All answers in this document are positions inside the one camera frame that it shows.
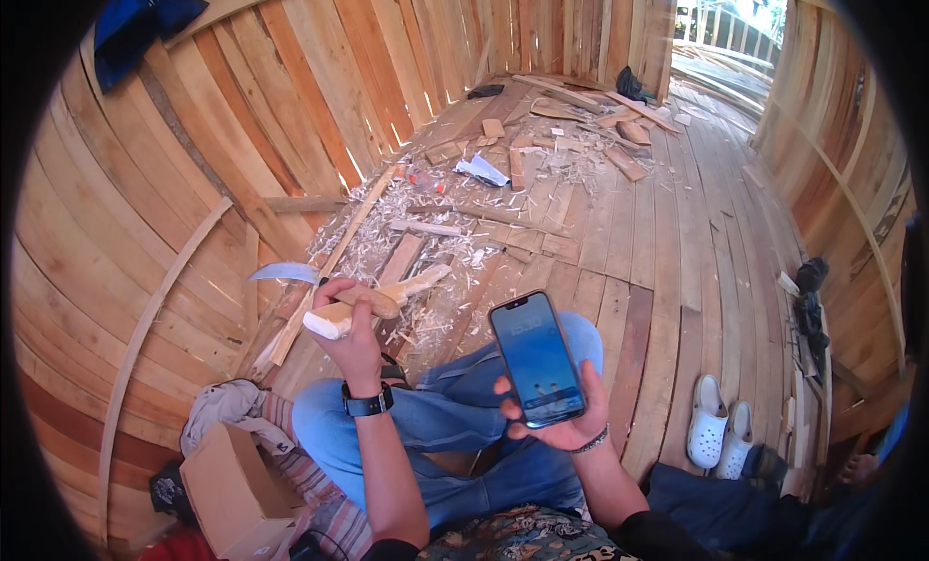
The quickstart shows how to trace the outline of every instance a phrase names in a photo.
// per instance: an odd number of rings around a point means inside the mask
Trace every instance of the cardboard box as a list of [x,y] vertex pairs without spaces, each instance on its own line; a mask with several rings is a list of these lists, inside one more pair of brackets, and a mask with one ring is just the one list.
[[293,534],[306,504],[261,460],[252,435],[215,424],[180,465],[184,488],[213,553],[230,561],[270,559]]

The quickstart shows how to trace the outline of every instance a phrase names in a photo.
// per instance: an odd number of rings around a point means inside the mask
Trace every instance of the black sleeve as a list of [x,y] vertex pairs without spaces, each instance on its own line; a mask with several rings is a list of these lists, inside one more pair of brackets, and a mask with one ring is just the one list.
[[610,533],[610,539],[629,555],[644,561],[713,559],[681,526],[665,513],[642,511]]
[[361,561],[413,561],[419,555],[419,547],[400,539],[375,541]]

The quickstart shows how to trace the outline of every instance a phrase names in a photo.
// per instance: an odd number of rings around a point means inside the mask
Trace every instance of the time display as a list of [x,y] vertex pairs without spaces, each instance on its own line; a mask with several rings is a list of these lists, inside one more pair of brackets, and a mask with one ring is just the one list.
[[541,327],[541,324],[544,323],[542,318],[538,316],[529,316],[522,321],[517,321],[510,328],[510,336],[516,337],[517,335],[523,335],[526,332],[530,332],[537,327]]

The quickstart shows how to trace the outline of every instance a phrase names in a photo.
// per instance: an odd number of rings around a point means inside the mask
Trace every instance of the black cable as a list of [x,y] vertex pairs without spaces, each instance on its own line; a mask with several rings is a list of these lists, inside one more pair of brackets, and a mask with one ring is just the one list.
[[309,529],[307,529],[307,532],[308,532],[308,533],[319,533],[320,535],[322,535],[323,537],[325,537],[326,539],[328,539],[329,541],[331,541],[332,544],[335,545],[335,548],[339,550],[339,553],[342,554],[342,557],[345,559],[345,561],[348,561],[348,553],[345,552],[345,549],[342,548],[342,546],[339,544],[338,541],[336,541],[335,539],[333,539],[332,537],[330,537],[330,536],[327,535],[326,533],[320,531],[319,529],[309,528]]

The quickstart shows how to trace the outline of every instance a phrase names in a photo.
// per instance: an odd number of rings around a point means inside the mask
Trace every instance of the white paper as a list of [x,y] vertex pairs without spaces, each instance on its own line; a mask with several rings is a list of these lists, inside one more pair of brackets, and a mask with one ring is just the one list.
[[510,181],[500,170],[494,168],[489,161],[484,160],[478,154],[475,154],[470,163],[464,160],[459,161],[455,165],[455,172],[470,173],[481,182],[496,187],[503,187]]

